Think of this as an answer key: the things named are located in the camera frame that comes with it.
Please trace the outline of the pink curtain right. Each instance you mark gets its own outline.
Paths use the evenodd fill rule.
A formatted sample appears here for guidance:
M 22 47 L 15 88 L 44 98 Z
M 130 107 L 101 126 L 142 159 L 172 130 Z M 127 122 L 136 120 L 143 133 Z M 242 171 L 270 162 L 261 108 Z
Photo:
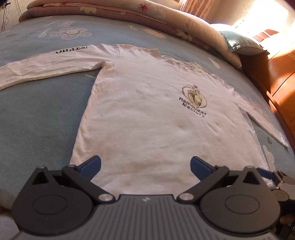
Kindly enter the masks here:
M 186 0 L 183 1 L 180 11 L 208 21 L 215 13 L 220 2 L 216 0 Z

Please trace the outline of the blue floral bed sheet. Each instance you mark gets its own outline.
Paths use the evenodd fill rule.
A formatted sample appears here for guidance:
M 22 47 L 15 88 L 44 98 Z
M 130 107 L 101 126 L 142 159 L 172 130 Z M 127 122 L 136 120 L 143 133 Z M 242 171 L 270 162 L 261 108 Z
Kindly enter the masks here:
M 133 45 L 196 63 L 256 106 L 282 134 L 267 103 L 240 71 L 158 30 L 93 16 L 51 16 L 20 23 L 1 34 L 1 67 L 23 59 L 88 45 Z M 71 164 L 77 132 L 99 69 L 18 83 L 1 89 L 1 205 L 13 201 L 36 167 Z M 294 175 L 294 152 L 251 120 L 265 161 Z

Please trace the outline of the white long sleeve shirt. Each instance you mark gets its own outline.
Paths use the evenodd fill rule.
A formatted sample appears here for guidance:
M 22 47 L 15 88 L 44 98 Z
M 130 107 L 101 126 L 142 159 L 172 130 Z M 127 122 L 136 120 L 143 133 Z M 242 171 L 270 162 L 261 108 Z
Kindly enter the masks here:
M 120 194 L 178 195 L 195 184 L 190 159 L 267 169 L 251 120 L 282 134 L 233 87 L 196 63 L 133 45 L 88 45 L 1 67 L 1 89 L 99 69 L 70 162 L 102 159 L 94 183 Z

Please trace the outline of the blue grey pillow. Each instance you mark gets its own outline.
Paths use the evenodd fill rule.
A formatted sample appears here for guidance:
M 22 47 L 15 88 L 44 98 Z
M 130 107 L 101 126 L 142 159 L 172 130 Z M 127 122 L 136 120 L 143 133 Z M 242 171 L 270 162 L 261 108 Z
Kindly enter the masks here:
M 213 23 L 211 27 L 217 30 L 226 40 L 230 52 L 245 56 L 255 56 L 267 52 L 263 46 L 252 37 L 247 37 L 231 25 Z

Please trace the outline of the wooden headboard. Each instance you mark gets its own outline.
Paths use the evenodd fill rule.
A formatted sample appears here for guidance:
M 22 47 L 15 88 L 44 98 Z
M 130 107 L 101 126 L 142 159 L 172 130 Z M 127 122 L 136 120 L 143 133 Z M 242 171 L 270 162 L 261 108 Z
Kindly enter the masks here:
M 294 135 L 294 29 L 261 44 L 263 53 L 240 55 L 243 70 Z

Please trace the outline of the pink floral folded quilt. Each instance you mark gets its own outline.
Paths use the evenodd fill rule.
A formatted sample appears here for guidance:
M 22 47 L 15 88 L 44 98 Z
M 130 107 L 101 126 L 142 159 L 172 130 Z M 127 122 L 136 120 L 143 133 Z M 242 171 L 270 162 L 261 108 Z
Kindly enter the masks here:
M 218 52 L 234 67 L 242 67 L 239 56 L 230 52 L 225 38 L 209 23 L 152 1 L 33 1 L 18 21 L 63 15 L 97 16 L 144 25 L 186 40 L 208 52 Z

